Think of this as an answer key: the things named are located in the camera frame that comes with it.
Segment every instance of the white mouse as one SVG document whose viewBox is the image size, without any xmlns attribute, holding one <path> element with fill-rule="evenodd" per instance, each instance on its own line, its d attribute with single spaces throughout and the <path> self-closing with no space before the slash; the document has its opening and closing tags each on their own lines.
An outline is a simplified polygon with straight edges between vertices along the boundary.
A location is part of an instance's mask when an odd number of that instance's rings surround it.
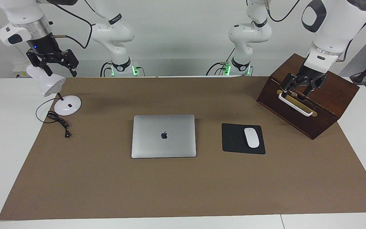
<svg viewBox="0 0 366 229">
<path fill-rule="evenodd" d="M 259 138 L 257 131 L 254 128 L 245 128 L 245 137 L 247 138 L 248 146 L 251 148 L 258 148 Z"/>
</svg>

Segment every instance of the silver laptop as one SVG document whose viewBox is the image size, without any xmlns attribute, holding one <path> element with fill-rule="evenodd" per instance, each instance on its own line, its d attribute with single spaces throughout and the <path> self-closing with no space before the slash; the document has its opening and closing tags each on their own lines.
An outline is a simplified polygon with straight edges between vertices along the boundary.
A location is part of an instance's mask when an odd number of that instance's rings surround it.
<svg viewBox="0 0 366 229">
<path fill-rule="evenodd" d="M 194 115 L 137 115 L 132 158 L 195 157 Z"/>
</svg>

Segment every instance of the white lamp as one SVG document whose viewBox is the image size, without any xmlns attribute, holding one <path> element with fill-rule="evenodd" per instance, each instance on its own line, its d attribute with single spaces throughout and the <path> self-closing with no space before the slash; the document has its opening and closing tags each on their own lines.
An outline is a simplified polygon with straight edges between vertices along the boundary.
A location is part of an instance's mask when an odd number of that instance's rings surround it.
<svg viewBox="0 0 366 229">
<path fill-rule="evenodd" d="M 61 87 L 66 81 L 66 78 L 58 74 L 48 76 L 46 72 L 38 67 L 29 65 L 26 72 L 39 84 L 39 89 L 42 94 L 47 97 L 51 94 L 57 93 L 60 100 L 55 104 L 55 112 L 60 116 L 68 116 L 76 113 L 81 107 L 81 100 L 75 95 L 68 95 L 62 97 L 60 94 Z"/>
</svg>

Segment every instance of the tabletop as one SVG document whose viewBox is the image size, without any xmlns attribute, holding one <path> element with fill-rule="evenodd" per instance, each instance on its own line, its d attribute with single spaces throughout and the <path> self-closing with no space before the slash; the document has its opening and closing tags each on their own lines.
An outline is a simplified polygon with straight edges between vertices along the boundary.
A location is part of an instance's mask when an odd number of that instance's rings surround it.
<svg viewBox="0 0 366 229">
<path fill-rule="evenodd" d="M 0 79 L 0 211 L 42 123 L 44 101 L 33 79 Z M 51 103 L 39 110 L 44 116 Z M 361 87 L 338 121 L 366 169 L 366 88 Z M 223 216 L 147 219 L 83 219 L 0 222 L 0 228 L 366 228 L 366 213 Z"/>
</svg>

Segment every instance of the brown wooden drawer box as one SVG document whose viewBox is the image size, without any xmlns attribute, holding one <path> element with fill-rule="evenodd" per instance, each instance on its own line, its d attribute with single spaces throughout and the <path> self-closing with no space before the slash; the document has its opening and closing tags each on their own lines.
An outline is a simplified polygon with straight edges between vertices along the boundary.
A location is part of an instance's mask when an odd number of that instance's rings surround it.
<svg viewBox="0 0 366 229">
<path fill-rule="evenodd" d="M 305 100 L 299 102 L 317 113 L 317 116 L 304 116 L 278 98 L 280 84 L 288 73 L 298 73 L 303 60 L 303 57 L 293 54 L 284 62 L 269 77 L 257 101 L 309 138 L 315 139 L 340 119 L 359 87 L 332 72 L 327 72 L 328 78 L 324 86 L 314 90 L 308 97 L 303 95 L 305 87 L 299 87 L 289 94 L 295 99 L 297 95 L 302 96 Z"/>
</svg>

